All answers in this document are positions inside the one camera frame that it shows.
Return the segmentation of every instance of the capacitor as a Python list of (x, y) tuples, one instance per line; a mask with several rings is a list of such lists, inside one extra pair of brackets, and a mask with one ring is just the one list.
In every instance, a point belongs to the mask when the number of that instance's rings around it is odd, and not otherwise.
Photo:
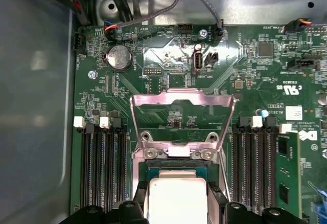
[(318, 103), (320, 105), (327, 105), (327, 95), (326, 94), (319, 95)]
[(265, 110), (265, 109), (257, 109), (257, 110), (255, 111), (255, 114), (256, 114), (257, 116), (261, 116), (261, 117), (263, 117), (263, 118), (266, 118), (266, 117), (269, 116), (269, 112), (268, 112), (267, 110)]
[(127, 71), (133, 64), (132, 54), (124, 45), (112, 47), (105, 56), (109, 65), (117, 72)]

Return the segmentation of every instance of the orange wire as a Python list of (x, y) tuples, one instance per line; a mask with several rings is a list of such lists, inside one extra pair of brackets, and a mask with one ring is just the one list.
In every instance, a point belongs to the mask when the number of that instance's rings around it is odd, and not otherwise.
[(300, 18), (300, 22), (305, 25), (311, 25), (312, 22)]
[(117, 25), (111, 25), (111, 26), (108, 26), (104, 29), (104, 31), (107, 31), (109, 29), (114, 29), (114, 28), (117, 28)]

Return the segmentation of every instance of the blue wire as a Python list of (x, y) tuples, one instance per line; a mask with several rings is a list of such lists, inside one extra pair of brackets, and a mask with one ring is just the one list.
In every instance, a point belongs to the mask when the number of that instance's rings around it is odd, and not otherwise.
[(109, 25), (113, 25), (113, 22), (110, 22), (110, 21), (108, 21), (108, 20), (105, 20), (105, 22), (106, 22), (107, 24), (109, 24)]

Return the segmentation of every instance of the sticker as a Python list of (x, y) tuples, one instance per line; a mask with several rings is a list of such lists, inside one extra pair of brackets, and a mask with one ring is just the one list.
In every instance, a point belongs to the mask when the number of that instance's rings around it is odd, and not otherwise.
[(306, 139), (310, 141), (316, 141), (318, 139), (318, 132), (317, 131), (308, 131), (305, 132), (304, 130), (301, 130), (298, 133), (298, 136), (300, 140), (305, 141)]
[(286, 106), (286, 120), (302, 121), (302, 106)]

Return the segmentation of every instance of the gray metal panel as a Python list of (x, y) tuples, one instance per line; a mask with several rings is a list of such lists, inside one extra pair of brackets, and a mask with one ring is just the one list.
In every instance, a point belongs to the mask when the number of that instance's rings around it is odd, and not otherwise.
[[(156, 11), (172, 3), (173, 0), (142, 0), (141, 11)], [(311, 17), (314, 23), (326, 22), (327, 11), (324, 0), (209, 0), (224, 19), (225, 24), (286, 24), (299, 17)], [(111, 0), (98, 0), (102, 20), (117, 16), (115, 9), (110, 11)], [(308, 8), (308, 2), (314, 7)], [(199, 0), (180, 0), (172, 11), (157, 17), (152, 24), (213, 23), (214, 20)]]
[(58, 223), (69, 210), (69, 11), (0, 2), (0, 223)]

